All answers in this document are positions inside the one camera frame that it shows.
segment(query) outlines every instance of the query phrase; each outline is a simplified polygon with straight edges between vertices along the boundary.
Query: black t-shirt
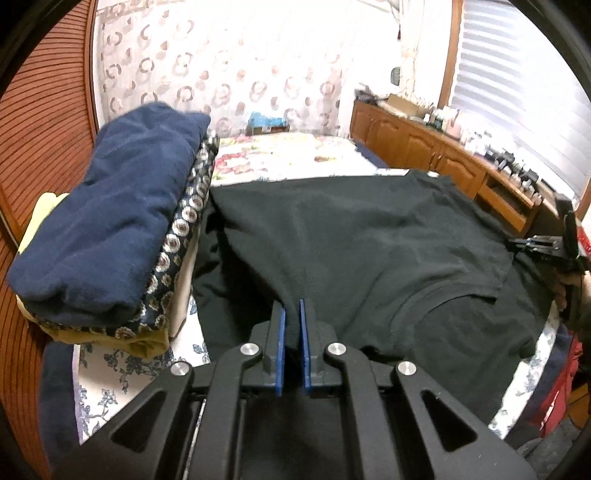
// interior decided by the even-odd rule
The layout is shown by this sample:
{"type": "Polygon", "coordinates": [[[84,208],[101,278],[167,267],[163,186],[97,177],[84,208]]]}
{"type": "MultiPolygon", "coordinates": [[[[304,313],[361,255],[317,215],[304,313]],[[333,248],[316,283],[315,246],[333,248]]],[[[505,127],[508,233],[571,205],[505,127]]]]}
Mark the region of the black t-shirt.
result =
{"type": "MultiPolygon", "coordinates": [[[[339,341],[416,361],[488,423],[535,351],[552,295],[446,177],[252,182],[214,187],[210,199],[193,288],[213,360],[248,340],[273,300],[296,348],[298,302],[311,298],[339,341]]],[[[273,425],[271,437],[282,429],[273,425]]]]}

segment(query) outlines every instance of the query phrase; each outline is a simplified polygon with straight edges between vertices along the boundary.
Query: bedspread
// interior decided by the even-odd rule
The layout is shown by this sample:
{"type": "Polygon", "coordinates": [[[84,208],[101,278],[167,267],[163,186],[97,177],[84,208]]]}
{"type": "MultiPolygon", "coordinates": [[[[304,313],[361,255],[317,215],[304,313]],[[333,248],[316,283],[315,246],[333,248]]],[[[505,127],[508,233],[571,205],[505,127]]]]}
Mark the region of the bedspread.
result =
{"type": "MultiPolygon", "coordinates": [[[[354,144],[343,138],[272,134],[221,140],[212,187],[257,180],[405,175],[406,172],[376,168],[354,144]]],[[[81,442],[172,362],[183,359],[197,366],[209,361],[197,312],[198,306],[191,297],[187,321],[178,337],[164,355],[152,361],[90,344],[74,350],[74,395],[81,442]]],[[[553,310],[537,341],[535,355],[520,362],[515,371],[501,408],[489,425],[500,438],[515,424],[535,389],[554,345],[558,324],[553,310]]]]}

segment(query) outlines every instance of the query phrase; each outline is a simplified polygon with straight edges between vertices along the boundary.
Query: metal screw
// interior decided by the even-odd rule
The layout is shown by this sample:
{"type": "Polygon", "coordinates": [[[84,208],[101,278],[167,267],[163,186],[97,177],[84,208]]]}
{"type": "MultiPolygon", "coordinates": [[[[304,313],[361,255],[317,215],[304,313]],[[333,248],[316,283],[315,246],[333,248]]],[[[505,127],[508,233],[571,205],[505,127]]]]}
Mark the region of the metal screw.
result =
{"type": "Polygon", "coordinates": [[[173,366],[170,367],[170,373],[176,375],[177,377],[182,377],[183,375],[187,375],[191,370],[191,365],[186,362],[176,362],[173,366]]]}
{"type": "Polygon", "coordinates": [[[255,343],[245,343],[244,345],[242,345],[240,347],[240,351],[244,355],[252,356],[252,355],[256,355],[258,353],[259,347],[255,343]]]}
{"type": "Polygon", "coordinates": [[[342,343],[335,342],[329,345],[329,352],[333,355],[343,355],[343,353],[345,353],[346,351],[347,347],[345,347],[345,345],[343,345],[342,343]]]}
{"type": "Polygon", "coordinates": [[[417,372],[417,366],[412,362],[400,362],[398,364],[398,371],[403,375],[414,375],[417,372]]]}

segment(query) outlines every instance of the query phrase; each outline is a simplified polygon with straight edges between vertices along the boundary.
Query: navy blue cloth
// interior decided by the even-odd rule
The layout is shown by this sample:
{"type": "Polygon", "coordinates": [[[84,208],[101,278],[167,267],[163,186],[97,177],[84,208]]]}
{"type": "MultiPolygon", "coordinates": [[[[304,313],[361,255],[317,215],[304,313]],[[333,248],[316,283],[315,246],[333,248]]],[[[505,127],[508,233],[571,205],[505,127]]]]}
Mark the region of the navy blue cloth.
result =
{"type": "Polygon", "coordinates": [[[50,342],[43,352],[38,400],[39,431],[51,470],[78,446],[74,390],[73,345],[50,342]]]}
{"type": "Polygon", "coordinates": [[[29,312],[77,327],[135,315],[209,122],[149,103],[100,130],[84,181],[8,273],[29,312]]]}
{"type": "Polygon", "coordinates": [[[573,343],[573,336],[569,334],[567,328],[561,323],[556,331],[556,340],[550,352],[550,357],[546,362],[544,371],[530,399],[525,405],[519,419],[530,420],[536,415],[542,403],[552,391],[556,379],[566,366],[569,356],[570,345],[573,343]]]}
{"type": "Polygon", "coordinates": [[[361,142],[353,142],[357,147],[357,151],[361,153],[367,160],[369,160],[372,164],[374,164],[378,168],[390,168],[388,167],[385,162],[379,158],[374,152],[368,149],[365,145],[361,142]]]}

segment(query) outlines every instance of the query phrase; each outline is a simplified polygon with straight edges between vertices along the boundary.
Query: window blind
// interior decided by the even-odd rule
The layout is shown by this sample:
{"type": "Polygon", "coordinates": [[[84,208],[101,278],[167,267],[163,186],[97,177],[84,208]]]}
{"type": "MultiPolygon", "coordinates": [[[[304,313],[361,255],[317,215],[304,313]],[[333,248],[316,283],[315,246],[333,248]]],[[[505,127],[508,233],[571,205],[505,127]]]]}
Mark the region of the window blind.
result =
{"type": "Polygon", "coordinates": [[[581,197],[591,172],[591,102],[511,3],[465,0],[450,106],[502,128],[523,157],[541,160],[581,197]]]}

